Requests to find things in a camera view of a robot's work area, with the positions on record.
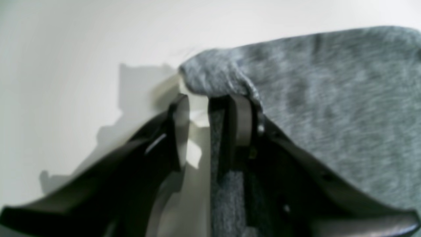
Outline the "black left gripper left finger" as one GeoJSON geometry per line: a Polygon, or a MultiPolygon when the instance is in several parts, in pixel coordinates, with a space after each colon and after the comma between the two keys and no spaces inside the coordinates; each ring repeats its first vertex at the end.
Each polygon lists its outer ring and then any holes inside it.
{"type": "Polygon", "coordinates": [[[56,191],[6,206],[1,226],[29,237],[156,237],[183,186],[189,100],[178,94],[124,145],[56,191]]]}

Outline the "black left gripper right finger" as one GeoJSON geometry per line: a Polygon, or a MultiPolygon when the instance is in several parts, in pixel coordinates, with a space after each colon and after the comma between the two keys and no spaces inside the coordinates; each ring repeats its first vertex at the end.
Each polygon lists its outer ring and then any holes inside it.
{"type": "Polygon", "coordinates": [[[241,95],[209,99],[213,236],[410,237],[413,210],[361,192],[241,95]]]}

